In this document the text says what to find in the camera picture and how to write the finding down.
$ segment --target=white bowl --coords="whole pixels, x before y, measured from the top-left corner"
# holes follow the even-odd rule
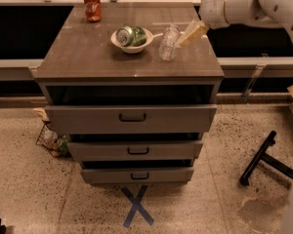
[[[110,41],[115,45],[116,47],[120,48],[123,52],[128,54],[136,54],[141,52],[148,44],[150,44],[153,41],[153,35],[151,32],[149,32],[147,29],[144,28],[144,31],[146,33],[146,42],[141,46],[128,46],[123,47],[120,45],[120,43],[116,39],[116,32],[112,33],[110,37]]]

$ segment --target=blue x mark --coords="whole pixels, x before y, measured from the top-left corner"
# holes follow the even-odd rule
[[[131,222],[134,219],[136,211],[138,211],[144,217],[144,219],[149,225],[153,225],[154,219],[150,216],[150,214],[146,211],[146,209],[141,205],[141,201],[143,200],[143,197],[146,193],[147,186],[143,185],[140,188],[140,191],[136,198],[134,198],[134,195],[130,192],[130,190],[128,190],[127,187],[123,187],[121,190],[125,194],[125,196],[130,200],[130,202],[133,204],[123,225],[125,227],[130,226]]]

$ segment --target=floor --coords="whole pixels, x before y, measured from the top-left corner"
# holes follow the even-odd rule
[[[268,152],[293,168],[289,103],[220,104],[187,184],[100,186],[86,184],[69,158],[36,145],[42,122],[32,109],[39,106],[35,99],[0,99],[0,218],[7,234],[278,233],[291,179],[261,162],[249,186],[238,180],[271,130],[276,144]]]

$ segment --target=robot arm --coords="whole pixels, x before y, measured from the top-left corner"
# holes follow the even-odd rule
[[[202,0],[199,14],[214,29],[234,23],[283,27],[293,43],[293,0]]]

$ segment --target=soda can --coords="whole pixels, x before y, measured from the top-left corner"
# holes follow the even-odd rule
[[[147,35],[141,27],[125,25],[117,30],[116,39],[122,47],[141,46],[147,41]]]
[[[87,21],[101,20],[101,0],[84,0],[84,4]]]

